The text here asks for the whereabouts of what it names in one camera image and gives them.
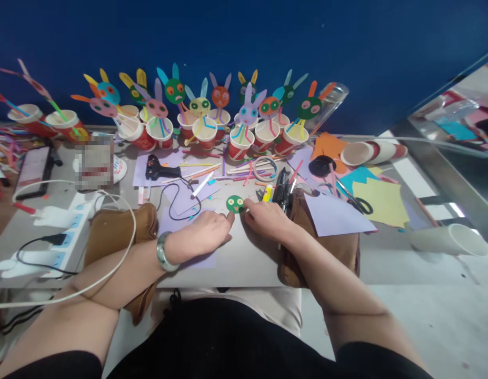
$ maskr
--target electrical outlet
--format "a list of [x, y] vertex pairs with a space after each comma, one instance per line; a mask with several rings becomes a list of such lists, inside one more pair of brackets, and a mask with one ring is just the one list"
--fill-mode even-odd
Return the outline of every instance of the electrical outlet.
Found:
[[63, 244], [59, 247], [68, 248], [72, 243], [72, 239], [74, 238], [74, 232], [65, 232], [65, 234], [66, 234], [65, 241], [63, 241]]
[[81, 222], [81, 218], [82, 218], [82, 213], [77, 214], [77, 216], [75, 216], [72, 222], [72, 226], [70, 226], [70, 229], [71, 228], [77, 229], [77, 227], [79, 226], [79, 222]]
[[58, 257], [56, 258], [56, 261], [53, 263], [53, 267], [59, 268], [61, 266], [61, 262], [63, 261], [63, 258], [65, 257], [65, 252], [60, 252], [58, 254]]

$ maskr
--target white cable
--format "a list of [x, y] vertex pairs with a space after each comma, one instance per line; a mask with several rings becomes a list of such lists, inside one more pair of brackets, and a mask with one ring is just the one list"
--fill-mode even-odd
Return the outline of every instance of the white cable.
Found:
[[[27, 189], [28, 187], [30, 186], [33, 186], [33, 185], [38, 185], [38, 184], [41, 184], [41, 183], [52, 183], [52, 182], [61, 182], [61, 183], [71, 183], [71, 184], [75, 184], [75, 182], [72, 182], [72, 181], [65, 181], [65, 180], [48, 180], [48, 181], [42, 181], [42, 182], [36, 182], [36, 183], [33, 183], [33, 184], [29, 184], [29, 185], [26, 185], [24, 187], [22, 187], [19, 191], [17, 191], [14, 196], [12, 196], [12, 202], [15, 203], [16, 202], [16, 196], [21, 193], [23, 190]], [[130, 252], [130, 249], [132, 247], [132, 244], [133, 244], [133, 240], [135, 240], [135, 234], [137, 232], [137, 219], [135, 217], [135, 213], [133, 213], [133, 209], [132, 207], [129, 205], [129, 203], [126, 201], [126, 199], [120, 195], [113, 195], [113, 194], [110, 194], [102, 189], [99, 190], [100, 192], [103, 192], [105, 194], [105, 196], [110, 196], [111, 198], [112, 197], [118, 197], [120, 199], [122, 199], [126, 206], [128, 207], [130, 213], [132, 214], [132, 218], [133, 218], [133, 233], [132, 233], [132, 238], [130, 239], [130, 243], [128, 244], [128, 247], [126, 248], [126, 252], [124, 253], [123, 257], [121, 258], [121, 260], [117, 263], [117, 265], [112, 269], [110, 270], [110, 272], [108, 274], [106, 274], [105, 276], [103, 276], [101, 279], [97, 280], [95, 283], [91, 284], [90, 286], [84, 288], [83, 290], [80, 290], [76, 293], [73, 293], [72, 295], [68, 295], [68, 296], [65, 296], [65, 297], [61, 297], [59, 299], [53, 299], [53, 300], [48, 300], [48, 301], [44, 301], [44, 302], [22, 302], [22, 303], [2, 303], [0, 304], [0, 309], [3, 309], [3, 308], [17, 308], [17, 307], [31, 307], [31, 306], [36, 306], [36, 305], [49, 305], [49, 304], [57, 304], [57, 303], [61, 303], [65, 300], [69, 300], [71, 298], [74, 298], [74, 297], [77, 297], [81, 294], [83, 294], [84, 292], [86, 291], [89, 291], [91, 288], [94, 288], [95, 286], [97, 286], [98, 284], [100, 284], [101, 282], [103, 282], [104, 280], [106, 280], [108, 277], [110, 277], [112, 274], [114, 274], [118, 269], [119, 267], [123, 264], [126, 256], [128, 255], [128, 252]]]

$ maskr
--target smartphone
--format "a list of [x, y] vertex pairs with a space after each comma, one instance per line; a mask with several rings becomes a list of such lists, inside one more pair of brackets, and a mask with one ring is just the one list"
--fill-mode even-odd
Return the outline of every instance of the smartphone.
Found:
[[[41, 146], [28, 150], [24, 157], [21, 172], [19, 172], [19, 177], [17, 178], [14, 193], [17, 193], [29, 184], [35, 184], [51, 178], [51, 172], [54, 165], [52, 150], [53, 148], [51, 146]], [[47, 193], [47, 185], [48, 183], [32, 185], [22, 191], [16, 199], [23, 200], [26, 198], [43, 196]]]

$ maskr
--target paper cup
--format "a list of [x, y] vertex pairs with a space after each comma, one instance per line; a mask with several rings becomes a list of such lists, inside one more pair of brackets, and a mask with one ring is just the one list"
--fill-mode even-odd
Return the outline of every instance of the paper cup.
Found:
[[281, 128], [278, 123], [272, 121], [272, 130], [270, 130], [270, 120], [261, 121], [256, 125], [254, 134], [256, 139], [253, 144], [253, 150], [262, 153], [268, 150], [274, 140], [279, 137], [279, 132]]
[[125, 118], [121, 124], [122, 127], [118, 131], [119, 137], [147, 152], [154, 150], [156, 141], [148, 135], [144, 124], [137, 117], [132, 117], [132, 119]]
[[58, 132], [48, 126], [41, 124], [38, 121], [45, 122], [45, 116], [34, 104], [23, 104], [18, 107], [22, 111], [29, 114], [29, 117], [26, 117], [19, 111], [11, 110], [7, 113], [7, 117], [12, 121], [15, 121], [21, 125], [24, 125], [30, 132], [33, 134], [37, 134], [42, 137], [51, 138], [58, 134]]
[[158, 145], [160, 146], [160, 148], [163, 149], [172, 148], [172, 146], [174, 145], [174, 139], [172, 138], [174, 125], [172, 125], [172, 121], [170, 121], [168, 118], [164, 118], [162, 119], [162, 121], [163, 121], [163, 126], [164, 126], [163, 129], [164, 129], [165, 136], [163, 136], [160, 121], [156, 117], [151, 117], [149, 121], [147, 121], [147, 125], [145, 126], [145, 129], [148, 135], [150, 135], [153, 139], [158, 141]]
[[200, 146], [203, 150], [212, 150], [216, 145], [217, 124], [216, 121], [209, 117], [205, 117], [205, 123], [213, 126], [214, 129], [206, 127], [204, 122], [198, 119], [193, 124], [193, 133], [195, 134], [196, 139], [200, 142]]
[[[221, 127], [221, 128], [225, 128], [228, 126], [228, 123], [230, 122], [230, 120], [232, 119], [230, 114], [225, 111], [224, 109], [221, 110], [222, 114], [221, 114], [221, 120], [223, 122], [221, 122], [219, 120], [219, 117], [216, 118], [216, 115], [217, 115], [217, 112], [218, 112], [218, 109], [213, 109], [211, 110], [209, 113], [208, 113], [208, 116], [213, 119], [214, 121], [216, 121], [216, 124], [217, 124], [217, 127]], [[225, 135], [225, 131], [224, 130], [218, 130], [216, 132], [216, 142], [219, 142], [219, 141], [222, 141], [223, 138], [224, 138], [224, 135]]]
[[426, 252], [475, 256], [488, 254], [486, 241], [461, 224], [412, 231], [409, 239], [412, 246]]
[[[138, 108], [135, 105], [122, 105], [120, 108], [126, 117], [138, 117]], [[120, 112], [117, 113], [119, 121], [126, 119], [126, 117], [123, 117]]]
[[[237, 115], [238, 115], [238, 113], [235, 116], [233, 116], [233, 121], [235, 121], [235, 118], [237, 117]], [[249, 125], [249, 130], [250, 131], [254, 130], [254, 128], [256, 127], [257, 124], [258, 124], [258, 119], [256, 118], [256, 121], [253, 122], [251, 125]], [[235, 127], [240, 128], [241, 125], [242, 125], [242, 123], [235, 122]]]
[[182, 122], [182, 115], [179, 113], [177, 115], [177, 122], [181, 126], [181, 132], [185, 139], [190, 139], [193, 137], [193, 124], [198, 120], [198, 117], [193, 116], [189, 112], [184, 112], [186, 115], [186, 123]]
[[366, 141], [348, 144], [340, 154], [342, 162], [349, 166], [364, 163], [377, 164], [407, 155], [407, 148], [388, 141]]
[[58, 112], [53, 112], [45, 118], [45, 122], [51, 124], [54, 129], [70, 139], [74, 144], [87, 144], [91, 137], [83, 123], [77, 117], [77, 113], [68, 109], [63, 109], [61, 112], [65, 115], [68, 121], [65, 121]]
[[239, 129], [240, 128], [233, 128], [230, 132], [230, 150], [228, 151], [228, 157], [232, 161], [240, 161], [244, 159], [245, 154], [254, 143], [254, 134], [249, 131], [247, 132], [247, 136], [249, 137], [251, 142], [249, 142], [247, 138], [245, 138], [245, 136], [244, 138], [242, 138], [241, 143], [240, 136], [234, 138], [237, 135]]
[[296, 131], [297, 126], [293, 126], [289, 132], [287, 131], [288, 128], [289, 125], [282, 133], [281, 143], [275, 145], [275, 153], [277, 155], [287, 155], [295, 148], [295, 146], [301, 145], [308, 140], [308, 132], [306, 130], [299, 136], [299, 132]]
[[285, 126], [288, 126], [291, 124], [289, 117], [286, 116], [285, 114], [282, 114], [282, 113], [280, 115], [276, 115], [272, 119], [272, 121], [276, 122], [279, 125], [279, 128], [281, 128], [281, 130], [284, 129]]

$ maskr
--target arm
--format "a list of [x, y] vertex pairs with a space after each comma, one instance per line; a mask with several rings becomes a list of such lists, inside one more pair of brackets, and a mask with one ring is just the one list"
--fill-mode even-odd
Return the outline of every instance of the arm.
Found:
[[[216, 250], [231, 240], [235, 215], [203, 212], [189, 226], [170, 234], [165, 255], [179, 264]], [[0, 378], [41, 358], [72, 350], [95, 354], [105, 364], [119, 309], [165, 274], [156, 255], [157, 241], [135, 245], [107, 281], [73, 299], [45, 307], [0, 366]], [[64, 297], [96, 282], [114, 268], [121, 250], [86, 267], [55, 298]]]
[[323, 309], [335, 352], [348, 342], [369, 342], [426, 369], [386, 306], [311, 235], [289, 220], [277, 204], [256, 204], [246, 199], [244, 206], [249, 210], [245, 219], [252, 229], [282, 243], [295, 256]]

